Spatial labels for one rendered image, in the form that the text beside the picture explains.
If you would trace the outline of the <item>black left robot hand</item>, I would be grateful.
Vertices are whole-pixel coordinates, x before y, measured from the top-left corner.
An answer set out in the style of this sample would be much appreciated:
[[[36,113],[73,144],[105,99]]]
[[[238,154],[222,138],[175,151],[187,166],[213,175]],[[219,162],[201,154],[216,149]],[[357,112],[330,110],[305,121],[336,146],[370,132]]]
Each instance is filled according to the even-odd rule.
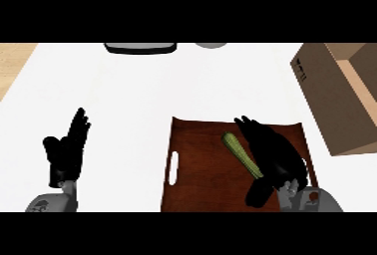
[[[54,136],[48,136],[43,139],[48,160],[51,162],[49,186],[52,188],[60,188],[61,182],[76,181],[80,178],[91,126],[86,111],[83,108],[79,108],[68,134],[61,139],[57,139]]]

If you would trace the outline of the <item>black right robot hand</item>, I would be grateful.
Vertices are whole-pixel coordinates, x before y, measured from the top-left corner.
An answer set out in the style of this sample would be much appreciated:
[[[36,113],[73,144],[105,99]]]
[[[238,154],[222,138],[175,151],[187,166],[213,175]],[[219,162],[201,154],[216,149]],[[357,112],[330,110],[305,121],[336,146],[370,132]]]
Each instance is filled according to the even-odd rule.
[[[247,195],[246,205],[261,208],[274,190],[280,190],[286,184],[292,185],[293,193],[303,190],[308,185],[308,172],[301,154],[289,139],[268,125],[247,116],[234,119],[243,136],[249,142],[255,163],[262,172],[262,178],[253,181]]]

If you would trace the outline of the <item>green squash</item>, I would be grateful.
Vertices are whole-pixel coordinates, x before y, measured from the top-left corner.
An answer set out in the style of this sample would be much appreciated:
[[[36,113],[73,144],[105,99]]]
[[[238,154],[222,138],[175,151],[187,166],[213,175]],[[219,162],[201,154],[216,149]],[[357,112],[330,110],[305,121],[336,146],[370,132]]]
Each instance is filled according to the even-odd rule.
[[[233,155],[235,156],[243,166],[246,167],[247,171],[250,172],[252,176],[256,179],[264,178],[264,174],[259,170],[259,167],[255,164],[253,160],[250,159],[235,135],[231,132],[227,132],[222,135],[221,140],[228,150],[231,151]]]

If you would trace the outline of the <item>brown wooden tray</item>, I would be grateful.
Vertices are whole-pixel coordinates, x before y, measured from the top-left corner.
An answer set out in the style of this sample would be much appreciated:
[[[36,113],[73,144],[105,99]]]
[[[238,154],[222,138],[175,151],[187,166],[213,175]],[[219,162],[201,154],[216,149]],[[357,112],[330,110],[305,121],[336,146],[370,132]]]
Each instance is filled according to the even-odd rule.
[[[221,141],[227,131],[249,152],[235,123],[173,118],[162,212],[280,211],[277,192],[262,208],[246,205],[253,177]]]

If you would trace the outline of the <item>brown cardboard box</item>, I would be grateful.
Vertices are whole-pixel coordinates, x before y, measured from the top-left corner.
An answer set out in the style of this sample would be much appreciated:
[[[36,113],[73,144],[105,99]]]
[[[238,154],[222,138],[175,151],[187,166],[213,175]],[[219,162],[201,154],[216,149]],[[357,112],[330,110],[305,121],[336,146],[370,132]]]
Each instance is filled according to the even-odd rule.
[[[377,152],[377,43],[305,43],[290,66],[330,154]]]

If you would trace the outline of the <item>dark grey flat appliance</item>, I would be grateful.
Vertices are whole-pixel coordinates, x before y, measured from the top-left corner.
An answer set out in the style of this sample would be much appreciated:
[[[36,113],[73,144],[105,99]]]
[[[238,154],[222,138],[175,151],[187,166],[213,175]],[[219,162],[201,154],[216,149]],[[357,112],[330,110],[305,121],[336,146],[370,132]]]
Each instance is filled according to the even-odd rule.
[[[129,55],[167,54],[178,49],[176,43],[107,43],[111,53]]]

